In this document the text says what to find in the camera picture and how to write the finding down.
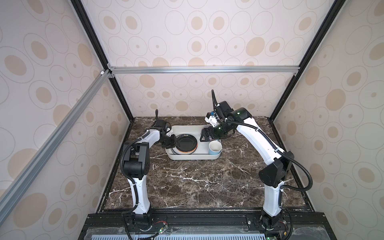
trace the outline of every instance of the blue cup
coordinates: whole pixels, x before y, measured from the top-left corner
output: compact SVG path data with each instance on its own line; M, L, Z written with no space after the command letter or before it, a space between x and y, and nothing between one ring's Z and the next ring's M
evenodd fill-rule
M209 143L209 155L217 155L221 153L222 145L219 141L212 141Z

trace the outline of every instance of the white ventilation grille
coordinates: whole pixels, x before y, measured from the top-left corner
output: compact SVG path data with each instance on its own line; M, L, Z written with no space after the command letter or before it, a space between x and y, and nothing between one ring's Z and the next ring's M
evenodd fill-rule
M151 235L135 235L133 240L150 237ZM92 240L128 240L123 235L93 235ZM238 234L173 234L170 236L160 235L155 240L266 240L261 233L238 233Z

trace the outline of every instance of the wall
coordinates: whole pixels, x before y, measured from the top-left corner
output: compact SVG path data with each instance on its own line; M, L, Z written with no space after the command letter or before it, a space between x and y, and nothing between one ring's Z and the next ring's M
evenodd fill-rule
M275 121L339 240L384 236L383 33L383 0L349 1Z
M245 107L253 116L270 116L292 73L118 74L134 116L205 116L218 102Z
M0 196L101 66L65 0L0 2Z
M333 3L332 0L82 2L102 39L110 64L126 67L298 65ZM120 83L126 83L121 87L129 93L126 99L134 116L152 116L154 110L150 105L154 101L165 116L205 116L212 110L205 107L210 106L206 93L212 87L223 95L227 93L223 97L219 94L220 99L233 105L238 103L237 106L253 104L252 114L270 116L285 89L283 82L292 77L292 73L277 77L276 86L273 81L278 73L265 74L262 85L256 83L262 73L211 74L216 79L211 80L213 84L208 81L210 74L195 75L199 84L190 84L192 75L119 77ZM141 78L156 84L139 85ZM135 94L137 90L152 91L154 97ZM164 91L169 97L162 96Z
M0 227L0 240L78 239L127 129L123 112L107 80Z

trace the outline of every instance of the brown marble tabletop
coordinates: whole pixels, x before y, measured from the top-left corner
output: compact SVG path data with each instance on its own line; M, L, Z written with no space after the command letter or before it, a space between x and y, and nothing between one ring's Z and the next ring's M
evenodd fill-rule
M204 117L164 117L171 125L206 125ZM262 130L276 137L264 117L255 117ZM153 123L152 117L137 117L129 139L141 136ZM151 169L147 175L148 198L152 208L262 207L264 184L258 172L264 163L260 154L240 133L222 140L223 150L216 160L173 161L160 145L150 148ZM289 171L289 185L297 186ZM305 206L300 192L285 189L283 204ZM131 188L118 169L105 209L130 209Z

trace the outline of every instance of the white and blue cup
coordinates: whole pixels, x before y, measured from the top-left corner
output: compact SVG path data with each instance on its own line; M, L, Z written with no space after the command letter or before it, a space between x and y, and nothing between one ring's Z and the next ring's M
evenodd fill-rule
M217 155L221 153L222 145L219 141L212 141L209 143L209 154Z

